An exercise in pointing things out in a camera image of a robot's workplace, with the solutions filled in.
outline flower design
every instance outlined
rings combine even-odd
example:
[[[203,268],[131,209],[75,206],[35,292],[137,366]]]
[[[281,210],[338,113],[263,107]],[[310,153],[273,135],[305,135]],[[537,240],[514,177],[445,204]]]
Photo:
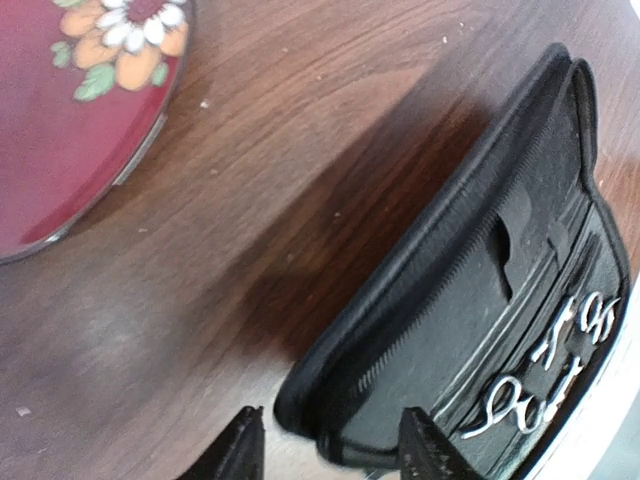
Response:
[[[184,11],[178,5],[185,1],[169,0],[155,15],[145,18],[144,13],[140,14],[142,9],[133,11],[131,0],[102,0],[108,9],[96,21],[99,29],[106,30],[102,43],[111,48],[124,46],[127,52],[135,54],[142,52],[145,43],[161,47],[166,32],[184,23]]]
[[[130,91],[150,82],[162,85],[168,71],[163,55],[184,53],[189,25],[182,5],[187,0],[54,1],[68,3],[60,29],[78,41],[72,52],[65,42],[52,45],[53,63],[64,68],[72,61],[88,71],[76,91],[78,100],[104,95],[115,83]]]

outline black case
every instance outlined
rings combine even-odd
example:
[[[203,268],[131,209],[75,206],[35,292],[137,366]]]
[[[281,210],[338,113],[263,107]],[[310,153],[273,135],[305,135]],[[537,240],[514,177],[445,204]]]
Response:
[[[525,476],[601,372],[628,300],[628,259],[593,180],[596,129],[588,64],[550,46],[291,371],[279,423],[331,462],[396,469],[403,410],[420,407],[479,475]],[[553,421],[529,432],[558,392]],[[463,438],[487,409],[503,418]]]

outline green leaf design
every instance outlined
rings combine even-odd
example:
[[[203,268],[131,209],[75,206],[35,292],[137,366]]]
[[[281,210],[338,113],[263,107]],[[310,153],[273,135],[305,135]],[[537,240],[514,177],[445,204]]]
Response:
[[[73,98],[80,102],[90,102],[113,88],[116,69],[110,63],[101,63],[87,72],[84,81],[76,89]]]
[[[61,41],[61,42],[56,42],[53,45],[51,45],[49,47],[49,50],[51,50],[52,52],[58,52],[60,50],[62,50],[63,48],[69,48],[69,44],[65,41]]]
[[[53,3],[62,8],[77,7],[85,0],[53,0]]]
[[[161,87],[167,79],[168,74],[169,65],[167,65],[167,62],[162,62],[151,74],[151,83],[153,83],[156,87]]]
[[[54,52],[53,65],[58,68],[69,66],[71,61],[71,47],[67,42],[56,42],[51,45],[50,50]]]

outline red plate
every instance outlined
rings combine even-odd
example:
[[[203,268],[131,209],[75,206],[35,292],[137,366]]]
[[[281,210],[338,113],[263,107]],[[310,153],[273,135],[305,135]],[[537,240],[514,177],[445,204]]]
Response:
[[[0,263],[57,240],[165,119],[190,0],[0,2]]]

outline table surface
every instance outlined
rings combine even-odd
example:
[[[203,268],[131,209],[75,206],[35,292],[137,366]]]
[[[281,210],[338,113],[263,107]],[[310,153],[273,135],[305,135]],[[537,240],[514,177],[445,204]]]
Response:
[[[278,429],[279,385],[552,41],[596,72],[597,179],[638,271],[627,1],[198,10],[142,164],[66,239],[0,267],[1,478],[170,479],[245,404],[266,408],[267,478],[358,478]]]

